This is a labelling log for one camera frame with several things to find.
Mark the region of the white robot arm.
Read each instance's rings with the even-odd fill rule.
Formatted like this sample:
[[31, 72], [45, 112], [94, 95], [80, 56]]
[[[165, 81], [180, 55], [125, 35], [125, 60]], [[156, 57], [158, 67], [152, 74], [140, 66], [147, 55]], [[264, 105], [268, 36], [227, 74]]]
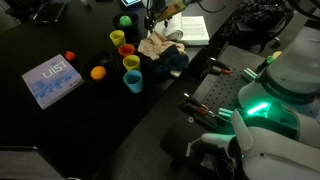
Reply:
[[185, 156], [203, 143], [225, 151], [248, 180], [320, 180], [319, 30], [301, 29], [277, 60], [237, 93], [230, 117], [208, 130], [191, 124], [164, 141]]

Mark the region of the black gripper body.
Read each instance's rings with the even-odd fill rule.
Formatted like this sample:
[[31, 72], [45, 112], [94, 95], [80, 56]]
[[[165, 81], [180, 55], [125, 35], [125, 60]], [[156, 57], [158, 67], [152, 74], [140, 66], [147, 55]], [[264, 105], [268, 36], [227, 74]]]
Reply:
[[187, 7], [185, 0], [153, 0], [151, 15], [155, 22], [170, 19]]

